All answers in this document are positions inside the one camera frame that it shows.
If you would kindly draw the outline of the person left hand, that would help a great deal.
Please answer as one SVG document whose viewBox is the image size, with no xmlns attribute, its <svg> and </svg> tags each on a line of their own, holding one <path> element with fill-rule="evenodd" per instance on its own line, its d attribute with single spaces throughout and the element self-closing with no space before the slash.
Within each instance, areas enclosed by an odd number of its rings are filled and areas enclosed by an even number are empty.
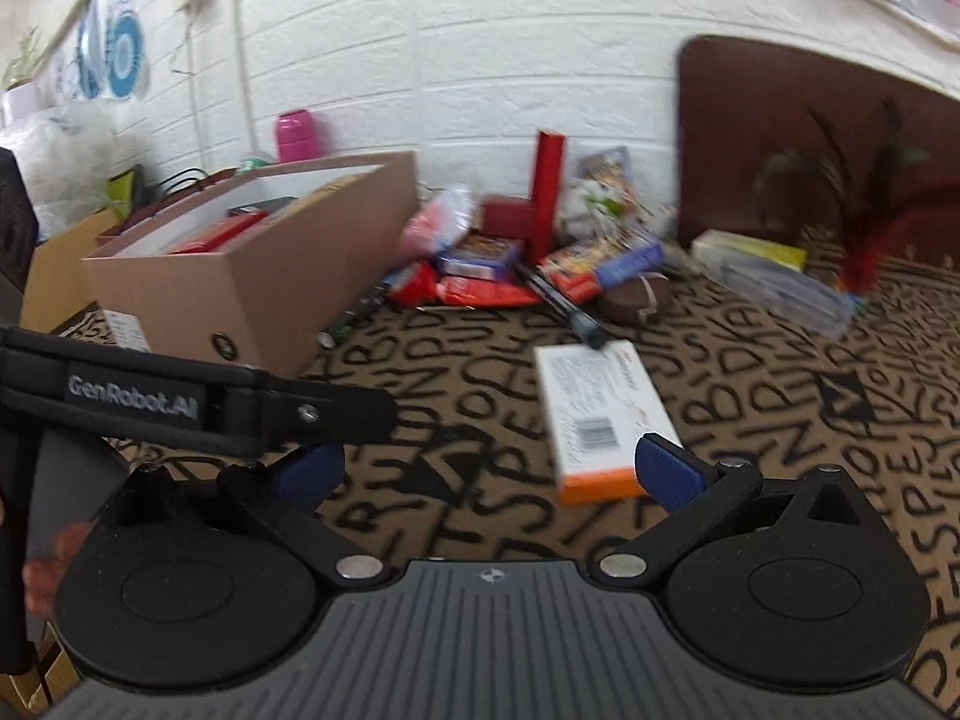
<svg viewBox="0 0 960 720">
<path fill-rule="evenodd" d="M 71 561 L 83 548 L 93 530 L 93 522 L 73 523 L 53 540 L 52 554 L 35 557 L 23 567 L 26 611 L 43 621 L 53 616 L 53 602 L 60 582 L 64 580 Z"/>
</svg>

